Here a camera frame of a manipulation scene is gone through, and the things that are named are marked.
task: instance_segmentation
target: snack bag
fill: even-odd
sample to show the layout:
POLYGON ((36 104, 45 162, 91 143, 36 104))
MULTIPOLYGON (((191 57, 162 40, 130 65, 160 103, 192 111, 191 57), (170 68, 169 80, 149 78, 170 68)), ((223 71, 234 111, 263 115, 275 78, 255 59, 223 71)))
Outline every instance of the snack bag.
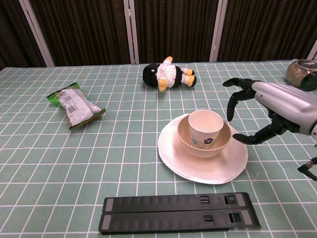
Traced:
POLYGON ((94 120, 106 111, 90 102, 77 83, 48 95, 47 99, 67 111, 70 130, 94 120))

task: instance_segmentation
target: ceramic bowl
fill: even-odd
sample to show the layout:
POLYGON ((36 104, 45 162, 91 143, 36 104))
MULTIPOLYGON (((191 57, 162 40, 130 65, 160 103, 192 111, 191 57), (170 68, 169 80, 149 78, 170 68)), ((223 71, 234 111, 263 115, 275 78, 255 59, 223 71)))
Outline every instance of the ceramic bowl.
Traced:
POLYGON ((189 122, 188 116, 184 117, 177 126, 177 134, 180 139, 180 142, 183 148, 191 155, 197 156, 200 158, 210 158, 219 154, 228 144, 231 139, 231 130, 229 125, 224 122, 223 127, 220 130, 220 133, 215 141, 213 147, 209 150, 203 150, 191 146, 191 138, 189 135, 189 122))

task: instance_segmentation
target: white plate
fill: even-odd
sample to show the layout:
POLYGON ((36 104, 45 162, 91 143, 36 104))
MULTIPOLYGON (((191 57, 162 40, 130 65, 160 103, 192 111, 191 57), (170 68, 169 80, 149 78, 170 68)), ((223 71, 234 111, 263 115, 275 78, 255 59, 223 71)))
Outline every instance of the white plate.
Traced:
MULTIPOLYGON (((183 178, 207 184, 226 183, 241 174, 247 165, 248 150, 234 138, 220 154, 211 158, 186 153, 177 135, 177 125, 186 115, 172 120, 159 135, 158 154, 166 166, 183 178)), ((230 129, 232 134, 238 133, 232 126, 230 129)))

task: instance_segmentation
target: black plastic strip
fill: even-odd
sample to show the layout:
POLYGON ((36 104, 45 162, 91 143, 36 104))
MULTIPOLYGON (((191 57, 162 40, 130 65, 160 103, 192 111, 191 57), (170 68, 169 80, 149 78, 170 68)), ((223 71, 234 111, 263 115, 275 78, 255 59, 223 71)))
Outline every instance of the black plastic strip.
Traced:
POLYGON ((103 213, 109 199, 113 200, 112 213, 253 208, 245 192, 111 197, 105 199, 103 213))
POLYGON ((172 212, 102 214, 99 231, 109 233, 144 233, 227 230, 259 226, 253 209, 221 209, 172 212))

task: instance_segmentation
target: green checkered tablecloth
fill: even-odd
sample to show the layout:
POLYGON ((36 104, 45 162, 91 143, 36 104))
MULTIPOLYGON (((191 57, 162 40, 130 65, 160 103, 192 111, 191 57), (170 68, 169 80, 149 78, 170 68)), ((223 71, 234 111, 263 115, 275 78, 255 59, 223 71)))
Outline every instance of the green checkered tablecloth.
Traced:
MULTIPOLYGON (((102 237, 98 224, 105 197, 230 191, 250 194, 261 229, 118 237, 316 238, 317 183, 297 171, 317 155, 311 137, 286 132, 248 146, 246 170, 223 185, 185 180, 157 154, 157 138, 171 119, 196 109, 225 118, 238 88, 222 82, 243 77, 283 83, 289 63, 179 64, 195 70, 197 85, 164 93, 143 84, 142 64, 2 70, 0 238, 102 237), (107 111, 69 132, 65 111, 46 95, 73 82, 107 111)), ((249 100, 237 105, 230 124, 251 135, 269 123, 266 109, 249 100)))

